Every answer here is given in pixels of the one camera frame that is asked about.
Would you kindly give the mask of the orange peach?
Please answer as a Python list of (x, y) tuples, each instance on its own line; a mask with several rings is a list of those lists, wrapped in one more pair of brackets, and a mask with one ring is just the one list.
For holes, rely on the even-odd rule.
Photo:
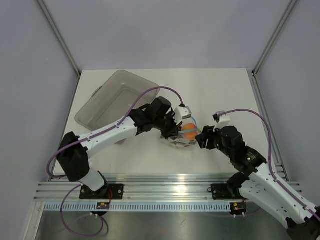
[(198, 135), (198, 128), (194, 123), (186, 123), (182, 126), (180, 133), (186, 140), (193, 141)]

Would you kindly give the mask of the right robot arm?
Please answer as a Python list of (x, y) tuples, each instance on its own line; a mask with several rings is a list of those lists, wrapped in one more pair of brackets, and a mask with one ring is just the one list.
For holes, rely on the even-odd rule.
[(254, 202), (278, 220), (292, 240), (320, 237), (320, 208), (275, 173), (267, 160), (247, 146), (234, 126), (205, 126), (196, 136), (199, 147), (218, 150), (238, 171), (227, 181), (227, 193)]

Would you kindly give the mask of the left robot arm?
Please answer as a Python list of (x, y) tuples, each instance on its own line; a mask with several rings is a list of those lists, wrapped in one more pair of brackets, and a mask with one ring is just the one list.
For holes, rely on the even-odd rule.
[(60, 144), (56, 159), (70, 182), (79, 182), (92, 197), (103, 199), (110, 186), (104, 176), (89, 165), (89, 159), (105, 148), (142, 133), (157, 129), (162, 137), (177, 137), (184, 119), (191, 112), (184, 104), (172, 108), (164, 97), (132, 109), (120, 120), (88, 134), (67, 133)]

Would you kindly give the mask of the clear zip top bag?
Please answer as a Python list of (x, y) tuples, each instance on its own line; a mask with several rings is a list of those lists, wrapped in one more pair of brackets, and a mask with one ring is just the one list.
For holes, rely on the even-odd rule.
[[(196, 127), (198, 128), (197, 130), (197, 133), (198, 135), (202, 132), (200, 130), (200, 128), (198, 127), (198, 124), (197, 124), (197, 121), (196, 119), (191, 116), (191, 118), (188, 118), (188, 119), (185, 119), (183, 120), (182, 122), (182, 125), (181, 125), (181, 129), (183, 127), (183, 125), (187, 124), (187, 123), (193, 123), (196, 125)], [(181, 129), (179, 130), (179, 135), (178, 137), (170, 137), (170, 138), (164, 138), (162, 135), (159, 137), (159, 139), (165, 143), (165, 144), (168, 144), (169, 146), (171, 147), (176, 147), (176, 148), (188, 148), (188, 147), (191, 147), (191, 146), (194, 146), (197, 144), (197, 141), (196, 141), (196, 138), (195, 140), (192, 140), (192, 141), (189, 141), (189, 140), (186, 140), (183, 135), (180, 133)]]

